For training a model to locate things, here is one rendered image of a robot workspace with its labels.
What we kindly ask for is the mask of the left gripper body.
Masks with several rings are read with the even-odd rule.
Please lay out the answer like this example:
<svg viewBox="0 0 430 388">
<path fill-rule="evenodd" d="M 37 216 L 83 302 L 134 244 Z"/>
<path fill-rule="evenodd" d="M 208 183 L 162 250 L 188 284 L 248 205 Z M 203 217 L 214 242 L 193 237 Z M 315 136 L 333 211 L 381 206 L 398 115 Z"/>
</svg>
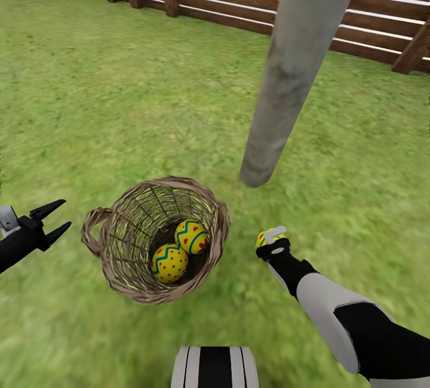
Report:
<svg viewBox="0 0 430 388">
<path fill-rule="evenodd" d="M 50 247 L 38 222 L 25 215 L 17 218 L 17 222 L 21 228 L 0 241 L 0 256 L 12 266 L 36 248 L 46 251 Z"/>
</svg>

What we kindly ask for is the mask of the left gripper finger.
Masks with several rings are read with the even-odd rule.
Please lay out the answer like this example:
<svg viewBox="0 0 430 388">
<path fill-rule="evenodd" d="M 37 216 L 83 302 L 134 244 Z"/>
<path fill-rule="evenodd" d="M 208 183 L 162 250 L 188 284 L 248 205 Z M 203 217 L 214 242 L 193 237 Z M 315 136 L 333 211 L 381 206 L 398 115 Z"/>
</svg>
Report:
<svg viewBox="0 0 430 388">
<path fill-rule="evenodd" d="M 65 202 L 65 200 L 60 199 L 60 200 L 50 202 L 47 205 L 36 208 L 35 210 L 30 211 L 29 218 L 38 222 L 42 227 L 42 226 L 44 226 L 42 219 L 46 218 L 46 216 L 49 215 L 49 213 L 52 213 L 59 206 L 61 206 L 64 202 Z"/>
<path fill-rule="evenodd" d="M 58 227 L 56 230 L 50 232 L 49 234 L 45 235 L 49 244 L 52 245 L 72 224 L 71 221 L 65 223 L 64 225 Z"/>
</svg>

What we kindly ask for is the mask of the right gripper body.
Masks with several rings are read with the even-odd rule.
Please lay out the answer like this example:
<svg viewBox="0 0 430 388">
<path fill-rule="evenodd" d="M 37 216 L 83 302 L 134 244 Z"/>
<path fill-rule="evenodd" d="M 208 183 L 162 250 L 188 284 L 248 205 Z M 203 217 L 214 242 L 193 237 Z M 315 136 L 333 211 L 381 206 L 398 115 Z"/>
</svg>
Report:
<svg viewBox="0 0 430 388">
<path fill-rule="evenodd" d="M 287 239 L 281 238 L 281 239 L 275 241 L 275 243 L 273 243 L 271 245 L 266 244 L 266 245 L 263 245 L 262 247 L 258 248 L 260 258 L 262 258 L 263 261 L 269 261 L 270 257 L 271 257 L 269 255 L 269 251 L 271 250 L 272 247 L 277 247 L 277 246 L 281 246 L 285 250 L 290 251 L 290 244 L 288 243 Z"/>
</svg>

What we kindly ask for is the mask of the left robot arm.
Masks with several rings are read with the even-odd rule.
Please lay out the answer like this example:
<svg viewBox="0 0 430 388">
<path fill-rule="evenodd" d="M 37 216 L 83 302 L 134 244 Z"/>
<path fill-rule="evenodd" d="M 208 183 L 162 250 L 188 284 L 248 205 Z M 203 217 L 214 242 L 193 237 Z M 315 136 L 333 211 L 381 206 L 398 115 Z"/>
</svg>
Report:
<svg viewBox="0 0 430 388">
<path fill-rule="evenodd" d="M 56 200 L 30 211 L 30 216 L 17 218 L 11 205 L 0 206 L 0 274 L 26 257 L 36 248 L 46 251 L 72 224 L 71 221 L 45 235 L 42 219 L 46 218 L 65 200 Z"/>
</svg>

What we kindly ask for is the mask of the wicker basket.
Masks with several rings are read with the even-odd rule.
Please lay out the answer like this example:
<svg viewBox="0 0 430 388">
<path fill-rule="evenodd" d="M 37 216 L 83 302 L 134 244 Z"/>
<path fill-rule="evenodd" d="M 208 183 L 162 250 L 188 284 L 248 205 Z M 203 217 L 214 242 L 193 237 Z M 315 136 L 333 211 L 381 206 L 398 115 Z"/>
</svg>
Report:
<svg viewBox="0 0 430 388">
<path fill-rule="evenodd" d="M 138 248 L 137 257 L 134 259 L 134 256 L 131 255 L 132 247 L 135 249 L 137 242 L 133 241 L 133 239 L 134 234 L 140 227 L 140 222 L 135 223 L 135 218 L 131 216 L 131 213 L 136 207 L 137 210 L 141 210 L 145 215 L 148 215 L 145 206 L 134 195 L 137 192 L 140 193 L 142 190 L 149 189 L 152 196 L 155 196 L 158 201 L 157 193 L 154 192 L 156 188 L 153 188 L 157 184 L 160 187 L 162 185 L 170 187 L 171 199 L 176 203 L 176 209 L 178 209 L 179 214 L 172 215 L 172 218 L 166 220 L 167 223 L 164 226 L 157 228 L 154 239 L 150 241 L 149 249 L 145 249 L 144 244 L 141 244 Z M 202 265 L 203 270 L 194 279 L 191 278 L 191 281 L 188 279 L 185 283 L 175 281 L 172 284 L 163 284 L 163 282 L 157 280 L 152 270 L 152 260 L 157 240 L 165 230 L 178 226 L 181 222 L 187 220 L 186 214 L 182 213 L 182 208 L 177 201 L 180 196 L 175 193 L 175 188 L 179 192 L 183 191 L 183 189 L 186 191 L 188 204 L 185 204 L 185 208 L 190 210 L 191 217 L 194 215 L 200 216 L 198 221 L 207 230 L 208 246 L 204 264 Z M 192 205 L 194 200 L 190 198 L 191 189 L 197 190 L 197 196 L 202 199 L 202 213 Z M 127 208 L 129 202 L 134 203 Z M 205 215 L 210 213 L 208 203 L 212 213 L 207 225 Z M 95 240 L 90 235 L 90 231 L 101 221 L 104 221 L 104 223 L 101 226 L 97 240 Z M 130 229 L 126 229 L 122 237 L 111 233 L 114 222 L 121 224 L 123 221 L 126 222 L 127 226 L 130 226 Z M 131 186 L 118 200 L 114 201 L 114 205 L 110 209 L 97 207 L 97 209 L 89 211 L 82 226 L 81 242 L 89 248 L 95 257 L 100 259 L 103 274 L 114 292 L 131 298 L 141 305 L 167 304 L 180 300 L 189 292 L 196 291 L 208 279 L 212 269 L 223 255 L 224 243 L 230 239 L 231 225 L 231 211 L 228 208 L 228 203 L 218 200 L 210 188 L 207 188 L 200 181 L 197 182 L 194 178 L 168 175 L 167 177 L 146 180 Z M 116 251 L 117 256 L 115 251 L 110 249 L 110 238 L 119 241 L 119 246 L 124 247 L 126 257 L 122 256 L 120 249 Z M 141 263 L 142 253 L 145 255 L 143 264 Z M 122 266 L 131 269 L 130 274 Z M 144 273 L 139 272 L 138 267 L 143 267 Z M 145 283 L 146 290 L 141 283 Z"/>
</svg>

